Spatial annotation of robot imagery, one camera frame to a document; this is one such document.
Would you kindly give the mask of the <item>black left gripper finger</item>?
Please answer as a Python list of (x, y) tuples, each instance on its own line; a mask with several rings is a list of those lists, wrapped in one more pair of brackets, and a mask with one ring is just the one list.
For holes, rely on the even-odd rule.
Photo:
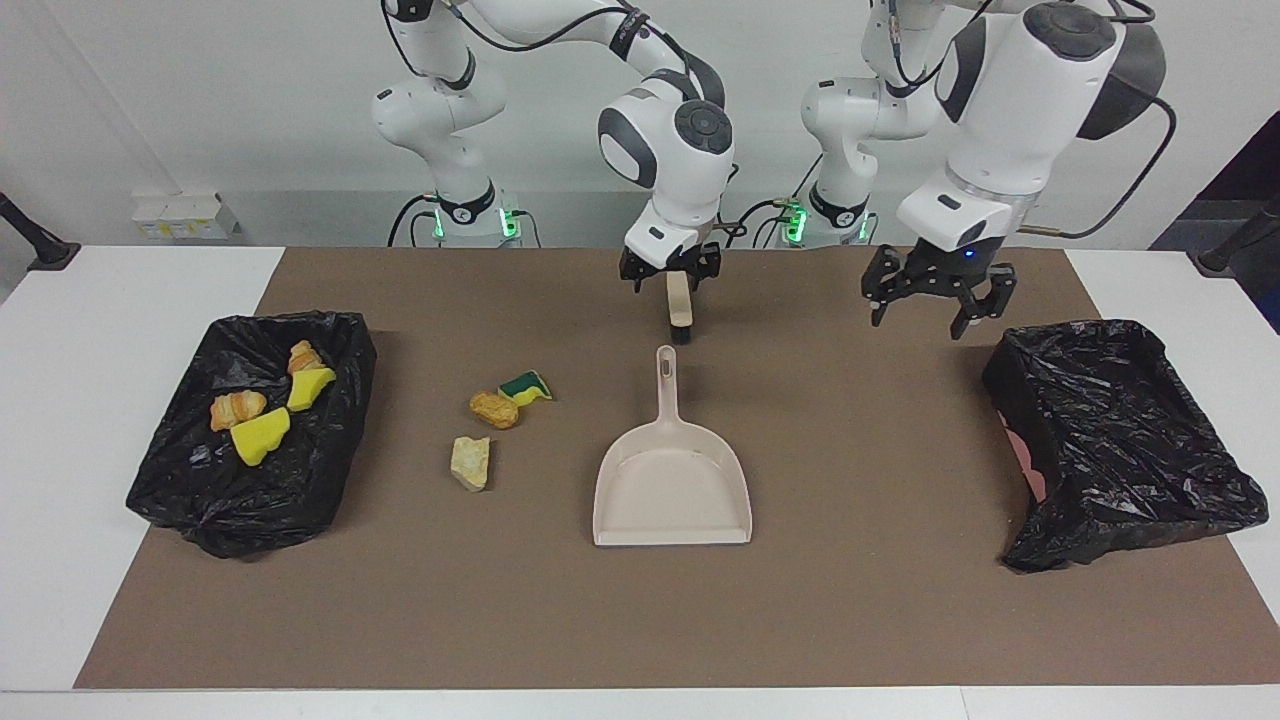
[[(978, 299), (975, 288), (986, 282), (989, 288), (986, 296)], [(950, 336), (959, 341), (966, 329), (986, 318), (1001, 318), (1018, 284), (1015, 268), (1010, 263), (997, 263), (989, 266), (983, 277), (955, 275), (951, 281), (954, 297), (960, 309), (950, 324)]]
[(861, 275), (861, 295), (870, 304), (870, 324), (879, 327), (888, 306), (908, 296), (900, 282), (905, 256), (897, 249), (877, 249)]

